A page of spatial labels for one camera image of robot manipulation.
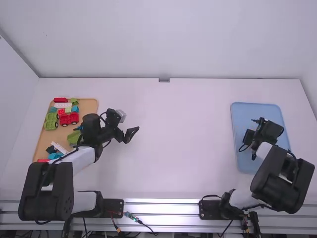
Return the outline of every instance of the building block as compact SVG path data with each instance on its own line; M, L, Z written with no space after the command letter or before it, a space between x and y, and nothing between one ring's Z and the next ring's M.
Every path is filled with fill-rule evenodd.
M54 103L55 108L69 108L72 106L72 103Z
M59 123L62 126L68 126L69 124L76 125L79 122L79 114L72 112L71 114L63 114L59 118Z
M65 108L65 112L66 112L66 113L71 113L71 107Z
M74 106L72 109L71 109L72 112L79 112L79 107L78 106Z
M73 105L78 105L78 104L79 104L79 102L78 102L78 100L77 100L76 98L71 98L71 99L70 99L70 102L71 102Z
M56 156L59 158L59 157L62 157L63 156L63 153L61 153L61 152L57 152L56 153Z
M51 107L49 112L50 113L57 113L57 108L56 107Z
M67 98L54 98L53 100L55 103L67 103L68 99Z
M76 130L67 136L67 141L70 146L77 145L77 141L80 134L81 134L80 130Z
M58 109L57 113L58 113L59 117L60 117L61 115L65 114L65 108Z
M51 145L46 149L46 152L48 152L49 154L52 154L52 153L56 153L57 150L55 149L53 145Z
M48 162L50 161L49 159L38 159L38 162Z
M48 155L48 159L49 160L54 160L54 159L57 159L58 157L57 157L57 153L51 153L51 154L49 154Z
M58 114L57 113L47 113L46 116L45 116L45 119L46 120L57 120L59 117L58 117Z
M68 153L68 151L64 147L54 141L51 142L51 145L53 145L59 152L64 155Z
M44 129L45 130L56 130L58 128L57 123L58 115L57 113L47 113L45 116Z

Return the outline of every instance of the white wall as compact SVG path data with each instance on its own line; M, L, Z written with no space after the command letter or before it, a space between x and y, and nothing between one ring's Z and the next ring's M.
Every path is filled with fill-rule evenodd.
M315 117L317 118L317 60L305 71L301 82Z
M299 77L315 0L0 1L0 28L43 77Z
M0 80L1 175L31 102L35 85L39 80L30 67L1 36Z

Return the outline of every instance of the green building block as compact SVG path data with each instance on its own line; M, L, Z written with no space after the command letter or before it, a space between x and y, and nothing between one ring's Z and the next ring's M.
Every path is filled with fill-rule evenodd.
M44 122L44 129L45 130L56 130L58 128L58 115L57 113L47 113L45 116L46 121Z
M73 133L69 134L67 136L67 141L68 143L72 146L72 145L76 145L78 138L80 136L80 130L76 130Z
M78 105L78 104L79 104L79 102L77 101L76 98L71 98L71 99L70 99L70 102L71 102L73 105Z
M66 112L66 113L71 113L71 107L65 108L65 112Z
M58 115L57 115L57 113L47 113L45 119L46 120L57 120Z
M43 126L45 130L56 130L56 128L58 128L58 123L57 120L47 120L46 122L44 122Z

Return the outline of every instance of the wooden tray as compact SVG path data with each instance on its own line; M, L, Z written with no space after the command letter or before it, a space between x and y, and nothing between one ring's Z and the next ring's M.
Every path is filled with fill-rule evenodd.
M71 151L73 148L69 146L67 141L67 136L73 132L73 129L80 126L82 122L82 117L89 113L97 113L98 109L98 101L93 98L82 98L77 99L79 102L79 122L76 125L68 125L66 127L63 127L59 124L58 121L58 128L56 130L45 130L42 128L38 144L36 146L34 155L33 155L33 162L37 161L38 159L46 159L48 157L48 153L46 152L46 149L51 145L51 142L54 141L61 146L63 146L66 150ZM50 107L54 106L54 102L51 101L48 112Z

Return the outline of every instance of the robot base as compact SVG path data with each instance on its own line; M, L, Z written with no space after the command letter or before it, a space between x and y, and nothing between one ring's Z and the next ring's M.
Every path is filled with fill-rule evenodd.
M122 199L105 199L99 195L94 210L77 212L72 214L72 216L84 218L122 218L124 215L123 206L124 201Z
M201 220L241 220L241 217L224 218L219 209L220 200L202 200L199 202L199 218Z
M112 213L113 218L122 218L123 206L124 201L122 199L104 199L104 213L100 217L111 218L111 213L109 211L112 211L115 212Z

